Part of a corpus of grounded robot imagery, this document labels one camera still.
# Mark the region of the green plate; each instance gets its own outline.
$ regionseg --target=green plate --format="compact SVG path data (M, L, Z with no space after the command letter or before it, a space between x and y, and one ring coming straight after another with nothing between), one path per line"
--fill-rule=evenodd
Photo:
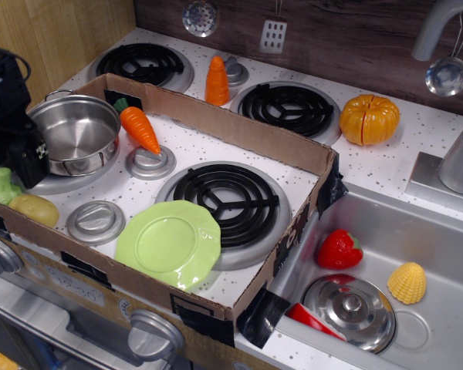
M115 260L183 291L209 274L221 253L221 229L187 200L156 203L137 214L117 241Z

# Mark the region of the toy strawberry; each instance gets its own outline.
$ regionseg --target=toy strawberry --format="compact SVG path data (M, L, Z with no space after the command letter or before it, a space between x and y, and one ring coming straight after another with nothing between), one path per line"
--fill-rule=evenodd
M333 231L323 242L317 255L317 264L330 270L357 266L363 258L359 241L348 231Z

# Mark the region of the wooden backsplash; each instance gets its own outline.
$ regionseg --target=wooden backsplash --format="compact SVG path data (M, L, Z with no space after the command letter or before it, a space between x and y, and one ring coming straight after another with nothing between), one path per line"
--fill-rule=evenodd
M134 27L132 0L0 1L0 48L30 64L31 106Z
M441 98L428 91L425 72L451 53L459 17L444 28L431 61L411 50L435 0L283 0L288 22L282 54L259 53L262 26L278 0L213 0L220 11L216 32L191 35L181 13L186 0L134 0L138 27L463 115L463 92Z

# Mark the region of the toy pumpkin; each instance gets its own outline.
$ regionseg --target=toy pumpkin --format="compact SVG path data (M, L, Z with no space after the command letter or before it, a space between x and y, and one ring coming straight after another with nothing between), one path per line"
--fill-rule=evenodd
M400 122L400 110L387 98L360 95L346 103L340 116L340 129L351 143L370 145L391 138Z

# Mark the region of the cardboard box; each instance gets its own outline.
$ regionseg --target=cardboard box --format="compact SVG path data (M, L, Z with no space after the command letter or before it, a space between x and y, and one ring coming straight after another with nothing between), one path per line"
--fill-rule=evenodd
M78 89L77 93L105 99L105 90L137 96L146 113L172 117L226 143L314 173L319 180L275 249L232 307L216 304L154 280L0 204L0 219L12 235L12 242L7 240L7 243L21 256L27 267L18 274L72 298L122 326L130 326L127 320L129 308L149 308L163 312L181 330L187 331L183 326L191 327L190 336L197 331L200 335L211 336L233 347L238 316L260 289L268 286L289 248L298 244L308 216L316 207L319 189L333 168L336 152L291 131L240 116L228 109L115 75L100 76ZM73 289L59 289L62 283L94 287L103 295L103 302L86 299ZM175 315L181 318L184 325L175 320ZM185 352L192 357L194 349L192 344L190 346Z

